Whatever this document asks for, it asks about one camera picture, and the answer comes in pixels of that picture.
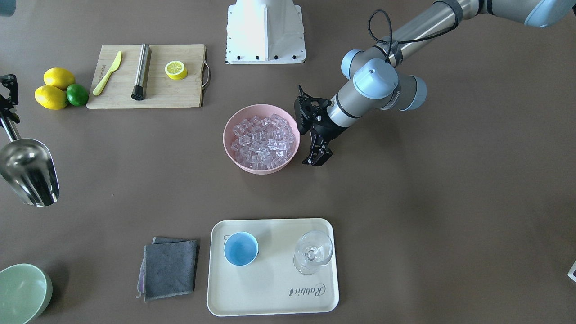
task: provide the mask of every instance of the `lime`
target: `lime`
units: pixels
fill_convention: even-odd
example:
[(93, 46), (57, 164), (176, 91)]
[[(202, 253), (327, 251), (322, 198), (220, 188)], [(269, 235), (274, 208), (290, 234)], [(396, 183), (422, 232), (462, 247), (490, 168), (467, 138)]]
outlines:
[(53, 67), (44, 72), (44, 83), (46, 85), (53, 85), (60, 90), (66, 90), (66, 88), (74, 82), (76, 82), (76, 79), (72, 72), (62, 67)]
[(164, 71), (166, 72), (166, 75), (173, 80), (181, 80), (186, 78), (188, 75), (188, 70), (184, 66), (184, 63), (180, 61), (168, 62)]
[(88, 90), (80, 84), (71, 84), (66, 88), (66, 97), (73, 106), (84, 106), (88, 102)]
[(52, 110), (60, 110), (68, 105), (66, 93), (52, 85), (43, 85), (36, 89), (34, 98), (42, 107)]

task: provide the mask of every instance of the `yellow-green knife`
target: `yellow-green knife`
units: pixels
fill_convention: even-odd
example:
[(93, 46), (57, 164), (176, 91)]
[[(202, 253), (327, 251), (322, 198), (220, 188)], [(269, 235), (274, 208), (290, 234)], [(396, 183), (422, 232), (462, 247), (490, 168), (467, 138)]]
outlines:
[(92, 92), (93, 95), (97, 96), (102, 93), (102, 90), (104, 90), (106, 82), (108, 82), (108, 79), (110, 78), (110, 75), (112, 75), (112, 72), (116, 71), (118, 67), (120, 67), (120, 61), (122, 61), (122, 52), (118, 51), (118, 53), (116, 54), (116, 58), (114, 59), (114, 62), (112, 62), (112, 65), (110, 65), (110, 69), (108, 69), (108, 72), (106, 72), (102, 80), (94, 88), (94, 91)]

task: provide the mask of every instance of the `green bowl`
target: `green bowl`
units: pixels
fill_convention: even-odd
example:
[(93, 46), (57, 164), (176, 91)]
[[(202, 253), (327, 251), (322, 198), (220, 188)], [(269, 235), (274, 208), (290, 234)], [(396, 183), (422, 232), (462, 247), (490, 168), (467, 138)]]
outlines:
[(52, 297), (52, 281), (27, 263), (0, 272), (0, 322), (24, 324), (38, 317)]

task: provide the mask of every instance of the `gray towel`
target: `gray towel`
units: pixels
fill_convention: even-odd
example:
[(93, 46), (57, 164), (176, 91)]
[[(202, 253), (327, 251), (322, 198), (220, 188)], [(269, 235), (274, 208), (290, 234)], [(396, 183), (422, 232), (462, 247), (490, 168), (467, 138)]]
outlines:
[(198, 244), (195, 240), (154, 237), (144, 247), (138, 292), (144, 301), (194, 291)]

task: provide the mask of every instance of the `blue joint cap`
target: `blue joint cap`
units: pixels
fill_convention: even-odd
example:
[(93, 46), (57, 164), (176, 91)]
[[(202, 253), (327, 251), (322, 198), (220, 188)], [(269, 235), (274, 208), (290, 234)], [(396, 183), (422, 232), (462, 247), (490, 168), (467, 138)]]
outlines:
[(574, 0), (541, 0), (524, 21), (524, 25), (545, 28), (560, 21), (574, 6)]
[(373, 58), (354, 73), (354, 87), (366, 98), (383, 99), (398, 86), (396, 70), (383, 59)]
[(411, 77), (416, 80), (416, 95), (414, 96), (414, 100), (412, 100), (410, 106), (408, 106), (406, 109), (402, 109), (402, 111), (414, 110), (422, 106), (424, 101), (426, 101), (426, 96), (428, 95), (428, 87), (426, 86), (426, 82), (424, 82), (424, 80), (419, 77)]
[(340, 69), (342, 71), (342, 74), (344, 74), (344, 76), (348, 80), (350, 80), (350, 66), (352, 65), (352, 61), (354, 60), (354, 57), (356, 56), (356, 54), (358, 54), (360, 52), (364, 52), (364, 51), (351, 50), (350, 52), (346, 53), (346, 55), (344, 55), (344, 58), (342, 59), (342, 64), (340, 65)]

